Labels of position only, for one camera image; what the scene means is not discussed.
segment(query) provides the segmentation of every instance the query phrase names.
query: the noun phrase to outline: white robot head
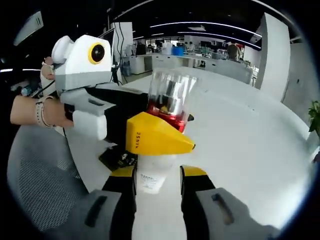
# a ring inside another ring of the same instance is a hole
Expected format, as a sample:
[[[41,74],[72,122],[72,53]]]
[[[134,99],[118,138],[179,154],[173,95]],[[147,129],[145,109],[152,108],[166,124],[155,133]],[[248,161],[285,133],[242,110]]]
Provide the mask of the white robot head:
[[[60,38],[52,50],[58,92],[107,83],[111,78],[111,47],[107,40],[83,35],[73,42]]]

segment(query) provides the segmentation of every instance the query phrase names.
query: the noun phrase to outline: gray mesh chair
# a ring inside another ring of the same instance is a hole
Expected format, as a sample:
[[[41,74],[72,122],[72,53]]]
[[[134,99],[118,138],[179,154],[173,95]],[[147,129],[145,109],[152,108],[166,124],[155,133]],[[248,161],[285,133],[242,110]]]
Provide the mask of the gray mesh chair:
[[[67,140],[53,128],[21,126],[7,167],[10,190],[42,232],[67,221],[71,208],[88,194]]]

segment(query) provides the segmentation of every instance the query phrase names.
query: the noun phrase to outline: human hand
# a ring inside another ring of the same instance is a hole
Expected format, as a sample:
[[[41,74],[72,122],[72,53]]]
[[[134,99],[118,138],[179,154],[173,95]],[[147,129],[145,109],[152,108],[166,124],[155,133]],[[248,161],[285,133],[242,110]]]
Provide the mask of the human hand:
[[[46,99],[43,109],[44,121],[49,125],[63,128],[73,127],[73,121],[66,118],[65,105],[58,99]]]

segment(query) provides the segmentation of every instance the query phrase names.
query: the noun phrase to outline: bracelet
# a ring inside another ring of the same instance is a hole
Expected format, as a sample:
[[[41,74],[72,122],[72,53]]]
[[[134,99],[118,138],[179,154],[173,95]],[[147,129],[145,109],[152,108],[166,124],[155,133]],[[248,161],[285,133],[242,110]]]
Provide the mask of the bracelet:
[[[45,121],[44,117],[44,109],[45,109],[45,101],[47,99],[53,99],[52,96],[44,96],[38,99],[35,103],[35,119],[39,126],[45,128],[53,128],[54,125],[49,125]]]

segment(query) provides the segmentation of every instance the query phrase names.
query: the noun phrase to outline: black ceiling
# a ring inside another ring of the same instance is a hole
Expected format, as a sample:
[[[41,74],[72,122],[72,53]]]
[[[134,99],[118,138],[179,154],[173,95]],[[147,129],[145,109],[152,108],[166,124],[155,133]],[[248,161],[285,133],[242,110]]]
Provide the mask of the black ceiling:
[[[143,0],[108,1],[108,0],[25,0],[15,1],[2,6],[0,69],[40,68],[43,57],[49,55],[55,42],[64,35],[72,39],[88,33],[98,36],[107,23],[107,9],[112,8],[109,18],[112,20],[121,13],[136,6]],[[33,13],[41,11],[44,27],[28,37],[19,46],[12,42],[24,21]],[[280,20],[281,16],[251,0],[153,0],[120,16],[116,22],[132,22],[133,37],[150,38],[152,34],[162,36],[183,36],[177,32],[192,32],[188,27],[200,24],[174,24],[150,28],[150,26],[171,22],[214,22],[227,24],[255,32],[260,20],[268,12]],[[225,26],[203,24],[207,33],[233,37],[249,42],[251,33]]]

